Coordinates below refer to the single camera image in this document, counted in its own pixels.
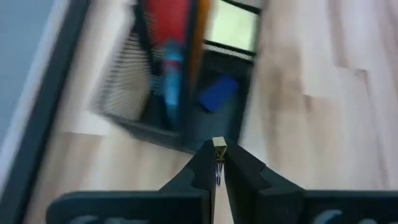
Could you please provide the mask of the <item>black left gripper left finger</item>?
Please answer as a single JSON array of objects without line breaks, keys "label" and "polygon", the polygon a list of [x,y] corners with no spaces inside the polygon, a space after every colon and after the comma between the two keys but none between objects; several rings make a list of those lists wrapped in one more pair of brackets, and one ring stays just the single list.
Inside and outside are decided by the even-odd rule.
[{"label": "black left gripper left finger", "polygon": [[63,194],[46,211],[46,222],[212,223],[216,152],[203,143],[183,169],[159,190],[82,191]]}]

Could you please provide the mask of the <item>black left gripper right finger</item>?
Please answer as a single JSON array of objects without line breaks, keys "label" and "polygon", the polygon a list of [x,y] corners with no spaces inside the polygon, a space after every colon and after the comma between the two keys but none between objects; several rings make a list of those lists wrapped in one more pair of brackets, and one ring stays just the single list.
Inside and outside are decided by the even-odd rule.
[{"label": "black left gripper right finger", "polygon": [[224,179],[235,223],[397,223],[397,192],[305,190],[234,142]]}]

